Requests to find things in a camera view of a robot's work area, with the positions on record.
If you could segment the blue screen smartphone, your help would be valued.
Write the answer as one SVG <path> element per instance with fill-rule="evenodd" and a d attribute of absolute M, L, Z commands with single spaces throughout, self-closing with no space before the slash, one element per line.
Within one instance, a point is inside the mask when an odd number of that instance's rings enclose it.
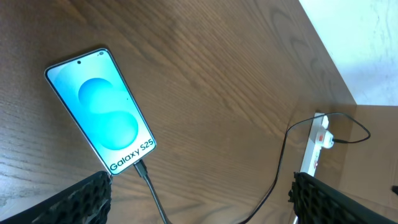
<path fill-rule="evenodd" d="M 155 137 L 109 49 L 51 65 L 44 76 L 111 175 L 155 149 Z"/>

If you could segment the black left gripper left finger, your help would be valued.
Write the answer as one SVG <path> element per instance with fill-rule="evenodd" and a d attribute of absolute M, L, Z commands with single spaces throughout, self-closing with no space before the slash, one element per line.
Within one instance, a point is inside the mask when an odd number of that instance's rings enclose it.
<path fill-rule="evenodd" d="M 3 220 L 2 224 L 106 224 L 111 209 L 112 177 L 106 171 Z"/>

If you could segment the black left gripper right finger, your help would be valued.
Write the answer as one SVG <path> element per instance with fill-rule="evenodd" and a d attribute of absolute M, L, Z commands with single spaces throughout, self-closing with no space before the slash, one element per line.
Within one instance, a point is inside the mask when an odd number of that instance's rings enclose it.
<path fill-rule="evenodd" d="M 396 224 L 305 172 L 294 179 L 289 202 L 298 224 Z"/>

